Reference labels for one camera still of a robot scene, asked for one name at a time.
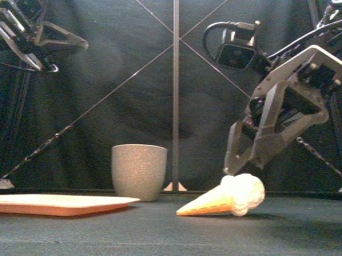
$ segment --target black backdrop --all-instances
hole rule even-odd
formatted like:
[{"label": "black backdrop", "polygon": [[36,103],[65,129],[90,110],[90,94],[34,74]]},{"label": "black backdrop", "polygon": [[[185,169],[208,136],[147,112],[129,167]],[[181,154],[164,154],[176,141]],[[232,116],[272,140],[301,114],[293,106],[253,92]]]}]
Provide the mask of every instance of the black backdrop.
[{"label": "black backdrop", "polygon": [[[271,54],[312,29],[312,21],[307,1],[180,0],[179,4],[176,87],[172,1],[49,1],[45,20],[86,39],[89,49],[60,61],[58,73],[30,75],[16,138],[1,147],[1,172],[109,96],[10,176],[16,187],[110,189],[110,147],[122,143],[167,147],[165,184],[175,177],[188,190],[207,190],[219,183],[228,127],[243,117],[257,76],[213,69],[203,59],[203,30],[217,21],[260,20],[259,44]],[[219,42],[219,35],[211,40]],[[2,91],[12,88],[2,105],[5,121],[13,120],[9,96],[20,87],[10,77],[22,80],[22,72],[1,69],[1,76]],[[4,142],[9,128],[2,122]],[[342,167],[331,120],[309,128],[303,138]],[[241,171],[257,175],[267,190],[336,191],[342,186],[335,173],[296,143],[263,171],[252,166]]]}]

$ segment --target table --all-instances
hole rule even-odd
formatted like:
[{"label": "table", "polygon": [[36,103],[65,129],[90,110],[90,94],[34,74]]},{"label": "table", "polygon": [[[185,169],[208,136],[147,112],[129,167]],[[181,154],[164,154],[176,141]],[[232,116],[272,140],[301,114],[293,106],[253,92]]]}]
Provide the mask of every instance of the table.
[{"label": "table", "polygon": [[267,195],[244,217],[179,217],[199,194],[82,217],[0,214],[0,255],[342,255],[342,201]]}]

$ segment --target ceramic cup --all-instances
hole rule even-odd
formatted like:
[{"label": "ceramic cup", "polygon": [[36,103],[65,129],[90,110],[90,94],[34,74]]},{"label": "ceramic cup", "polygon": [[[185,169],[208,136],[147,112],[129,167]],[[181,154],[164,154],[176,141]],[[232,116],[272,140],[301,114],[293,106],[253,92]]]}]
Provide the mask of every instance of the ceramic cup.
[{"label": "ceramic cup", "polygon": [[165,176],[167,149],[155,145],[122,144],[112,147],[114,194],[156,200]]}]

